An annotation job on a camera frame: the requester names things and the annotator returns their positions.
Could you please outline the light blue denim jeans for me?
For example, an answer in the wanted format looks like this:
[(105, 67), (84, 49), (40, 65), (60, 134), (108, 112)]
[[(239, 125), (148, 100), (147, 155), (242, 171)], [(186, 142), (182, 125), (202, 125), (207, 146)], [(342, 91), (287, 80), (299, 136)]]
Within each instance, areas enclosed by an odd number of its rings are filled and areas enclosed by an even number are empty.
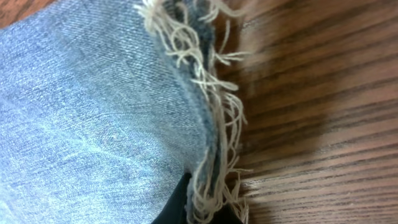
[(152, 223), (184, 173), (188, 223), (230, 205), (246, 122), (217, 75), (224, 1), (58, 1), (1, 30), (1, 222)]

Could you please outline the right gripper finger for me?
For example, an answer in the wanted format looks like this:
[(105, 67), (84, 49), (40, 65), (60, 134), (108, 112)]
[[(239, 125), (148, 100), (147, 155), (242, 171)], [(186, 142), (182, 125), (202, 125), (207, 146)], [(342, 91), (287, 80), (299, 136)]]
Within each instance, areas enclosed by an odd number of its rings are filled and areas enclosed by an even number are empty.
[[(187, 187), (191, 174), (184, 173), (166, 205), (152, 224), (187, 224)], [(225, 205), (215, 213), (210, 224), (243, 224), (234, 214), (230, 205)]]

